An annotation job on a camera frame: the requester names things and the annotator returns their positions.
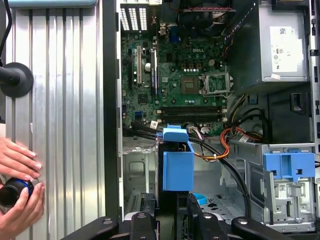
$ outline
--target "green circuit board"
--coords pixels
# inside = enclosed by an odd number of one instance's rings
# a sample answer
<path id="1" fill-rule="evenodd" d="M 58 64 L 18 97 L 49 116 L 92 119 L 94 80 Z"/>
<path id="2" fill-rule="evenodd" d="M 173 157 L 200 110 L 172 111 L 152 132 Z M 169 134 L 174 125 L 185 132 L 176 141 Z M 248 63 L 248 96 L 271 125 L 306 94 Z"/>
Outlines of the green circuit board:
<path id="1" fill-rule="evenodd" d="M 157 40 L 158 90 L 151 94 L 151 74 L 146 71 L 150 63 L 148 50 L 153 47 L 152 37 L 142 34 L 128 34 L 121 39 L 122 79 L 122 122 L 130 126 L 136 112 L 142 114 L 141 122 L 148 126 L 158 121 L 161 107 L 226 107 L 225 94 L 212 94 L 226 89 L 225 63 L 222 57 L 222 38 L 188 39 L 170 43 L 163 37 Z M 137 83 L 138 55 L 141 46 L 141 84 Z M 128 65 L 128 51 L 131 51 Z M 223 130 L 221 121 L 197 122 L 206 126 L 209 136 Z"/>

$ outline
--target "black clamp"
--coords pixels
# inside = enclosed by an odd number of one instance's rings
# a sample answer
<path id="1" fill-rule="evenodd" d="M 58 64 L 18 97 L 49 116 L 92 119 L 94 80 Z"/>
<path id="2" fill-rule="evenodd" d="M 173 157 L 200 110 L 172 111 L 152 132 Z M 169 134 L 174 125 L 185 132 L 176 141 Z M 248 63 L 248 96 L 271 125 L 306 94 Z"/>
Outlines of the black clamp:
<path id="1" fill-rule="evenodd" d="M 0 67 L 0 88 L 11 98 L 25 96 L 33 87 L 34 76 L 31 70 L 19 62 L 11 62 Z"/>

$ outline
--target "motherboard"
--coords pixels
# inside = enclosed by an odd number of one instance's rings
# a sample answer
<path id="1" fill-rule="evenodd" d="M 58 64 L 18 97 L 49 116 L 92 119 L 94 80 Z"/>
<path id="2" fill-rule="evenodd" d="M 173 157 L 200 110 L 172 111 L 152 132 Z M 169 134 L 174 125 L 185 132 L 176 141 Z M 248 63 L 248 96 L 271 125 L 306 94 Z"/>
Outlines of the motherboard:
<path id="1" fill-rule="evenodd" d="M 121 44 L 125 126 L 177 124 L 197 127 L 207 136 L 221 133 L 229 91 L 223 38 L 129 33 Z"/>

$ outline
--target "dell logo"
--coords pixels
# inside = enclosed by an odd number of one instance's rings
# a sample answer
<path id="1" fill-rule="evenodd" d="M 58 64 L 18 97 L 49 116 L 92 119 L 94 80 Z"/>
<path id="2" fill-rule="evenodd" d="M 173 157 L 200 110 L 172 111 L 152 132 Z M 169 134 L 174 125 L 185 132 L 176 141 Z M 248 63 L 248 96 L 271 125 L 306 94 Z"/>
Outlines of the dell logo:
<path id="1" fill-rule="evenodd" d="M 193 53 L 204 53 L 204 49 L 203 48 L 193 48 L 192 49 L 192 52 Z"/>

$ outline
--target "blue drive bay latch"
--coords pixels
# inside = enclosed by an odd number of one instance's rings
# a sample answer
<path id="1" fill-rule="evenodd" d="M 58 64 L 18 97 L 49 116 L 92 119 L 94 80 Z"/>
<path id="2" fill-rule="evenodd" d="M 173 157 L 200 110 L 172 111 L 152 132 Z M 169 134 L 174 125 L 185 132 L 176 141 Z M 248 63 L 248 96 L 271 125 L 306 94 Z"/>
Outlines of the blue drive bay latch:
<path id="1" fill-rule="evenodd" d="M 315 154 L 290 149 L 284 153 L 265 153 L 264 169 L 273 173 L 274 179 L 288 179 L 296 183 L 299 178 L 312 178 L 316 175 Z"/>
<path id="2" fill-rule="evenodd" d="M 163 191 L 192 191 L 194 188 L 195 152 L 186 129 L 168 125 L 163 129 L 164 142 L 185 143 L 185 151 L 163 153 Z"/>

